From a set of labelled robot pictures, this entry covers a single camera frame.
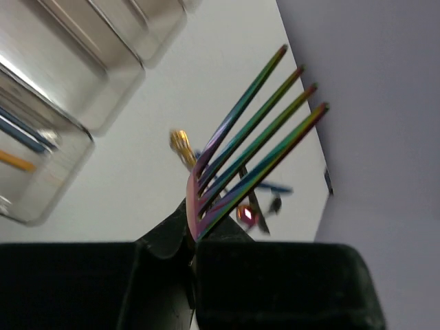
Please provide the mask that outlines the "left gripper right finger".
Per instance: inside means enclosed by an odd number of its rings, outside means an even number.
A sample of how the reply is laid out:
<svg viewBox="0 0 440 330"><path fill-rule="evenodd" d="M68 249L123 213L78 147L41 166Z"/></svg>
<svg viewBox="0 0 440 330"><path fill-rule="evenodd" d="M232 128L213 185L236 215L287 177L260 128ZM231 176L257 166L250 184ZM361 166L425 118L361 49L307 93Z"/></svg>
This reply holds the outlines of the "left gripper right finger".
<svg viewBox="0 0 440 330"><path fill-rule="evenodd" d="M192 242L201 329L385 329L362 255L340 243Z"/></svg>

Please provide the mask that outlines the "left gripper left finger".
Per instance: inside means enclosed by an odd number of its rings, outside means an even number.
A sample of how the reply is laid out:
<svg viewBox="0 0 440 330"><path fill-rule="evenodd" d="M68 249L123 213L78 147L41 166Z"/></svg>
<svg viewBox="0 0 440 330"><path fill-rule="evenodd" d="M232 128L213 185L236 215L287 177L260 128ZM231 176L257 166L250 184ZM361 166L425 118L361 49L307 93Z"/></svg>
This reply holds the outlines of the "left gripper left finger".
<svg viewBox="0 0 440 330"><path fill-rule="evenodd" d="M132 242L1 245L2 329L189 329L186 207Z"/></svg>

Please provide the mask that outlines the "iridescent rainbow spoon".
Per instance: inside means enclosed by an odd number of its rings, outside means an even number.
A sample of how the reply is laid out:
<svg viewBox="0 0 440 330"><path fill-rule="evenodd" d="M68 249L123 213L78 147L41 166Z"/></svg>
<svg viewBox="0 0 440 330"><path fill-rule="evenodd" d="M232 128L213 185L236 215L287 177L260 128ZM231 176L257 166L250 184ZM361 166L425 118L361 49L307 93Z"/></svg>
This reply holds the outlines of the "iridescent rainbow spoon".
<svg viewBox="0 0 440 330"><path fill-rule="evenodd" d="M259 222L259 213L250 204L241 204L236 209L236 220L249 228Z"/></svg>

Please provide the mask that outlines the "iridescent rainbow fork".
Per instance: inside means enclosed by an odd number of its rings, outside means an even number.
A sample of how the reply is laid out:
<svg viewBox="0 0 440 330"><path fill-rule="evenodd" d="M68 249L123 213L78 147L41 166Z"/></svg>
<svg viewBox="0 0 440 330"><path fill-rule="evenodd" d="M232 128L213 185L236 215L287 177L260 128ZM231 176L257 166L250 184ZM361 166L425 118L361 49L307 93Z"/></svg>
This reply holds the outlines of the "iridescent rainbow fork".
<svg viewBox="0 0 440 330"><path fill-rule="evenodd" d="M266 66L245 90L244 94L224 118L191 170L186 184L186 219L188 233L194 243L199 243L211 230L223 221L303 140L329 110L327 103L315 108L297 127L279 142L249 173L225 194L221 191L238 175L239 171L257 154L270 138L290 119L317 90L311 85L304 90L225 170L222 166L242 145L245 139L276 106L289 88L300 78L302 69L297 68L272 94L264 105L246 122L218 153L222 141L246 110L261 87L270 77L288 50L282 45Z"/></svg>

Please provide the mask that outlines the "black spoon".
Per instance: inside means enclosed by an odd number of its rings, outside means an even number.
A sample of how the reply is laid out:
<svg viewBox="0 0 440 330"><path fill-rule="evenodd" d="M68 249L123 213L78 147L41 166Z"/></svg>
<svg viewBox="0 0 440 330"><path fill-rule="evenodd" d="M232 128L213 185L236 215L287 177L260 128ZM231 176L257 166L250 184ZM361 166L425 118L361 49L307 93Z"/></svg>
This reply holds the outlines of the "black spoon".
<svg viewBox="0 0 440 330"><path fill-rule="evenodd" d="M275 196L272 199L271 204L269 205L269 208L266 212L263 213L264 217L269 217L270 215L277 215L282 207L282 199L280 196Z"/></svg>

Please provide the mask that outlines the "gold fork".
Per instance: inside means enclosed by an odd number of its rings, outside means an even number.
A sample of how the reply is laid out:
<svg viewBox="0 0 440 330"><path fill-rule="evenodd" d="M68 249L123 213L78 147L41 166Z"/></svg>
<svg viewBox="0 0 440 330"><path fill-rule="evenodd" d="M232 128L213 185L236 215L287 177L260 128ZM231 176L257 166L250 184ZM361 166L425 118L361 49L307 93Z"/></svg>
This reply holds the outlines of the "gold fork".
<svg viewBox="0 0 440 330"><path fill-rule="evenodd" d="M170 148L178 155L184 166L191 171L194 168L197 159L186 132L183 130L171 130L169 144Z"/></svg>

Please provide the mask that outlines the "orange chopstick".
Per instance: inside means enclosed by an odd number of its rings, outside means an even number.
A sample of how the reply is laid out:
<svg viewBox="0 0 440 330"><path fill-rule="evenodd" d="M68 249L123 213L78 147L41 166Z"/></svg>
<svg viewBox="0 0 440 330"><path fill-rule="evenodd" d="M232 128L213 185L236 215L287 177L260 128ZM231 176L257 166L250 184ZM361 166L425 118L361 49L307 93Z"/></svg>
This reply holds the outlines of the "orange chopstick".
<svg viewBox="0 0 440 330"><path fill-rule="evenodd" d="M5 151L0 151L0 160L1 162L10 165L12 167L15 167L21 171L33 172L36 169L33 163L28 162L12 154L6 153Z"/></svg>

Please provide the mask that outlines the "dark blue chopstick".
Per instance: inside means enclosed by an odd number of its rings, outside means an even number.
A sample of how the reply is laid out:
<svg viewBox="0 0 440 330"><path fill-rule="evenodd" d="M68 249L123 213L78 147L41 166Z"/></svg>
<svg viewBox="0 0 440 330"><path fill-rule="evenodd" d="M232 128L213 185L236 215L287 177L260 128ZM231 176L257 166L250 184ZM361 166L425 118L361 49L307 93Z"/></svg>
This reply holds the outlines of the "dark blue chopstick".
<svg viewBox="0 0 440 330"><path fill-rule="evenodd" d="M1 131L38 154L52 152L58 148L55 143L50 142L35 129L3 108L1 108Z"/></svg>

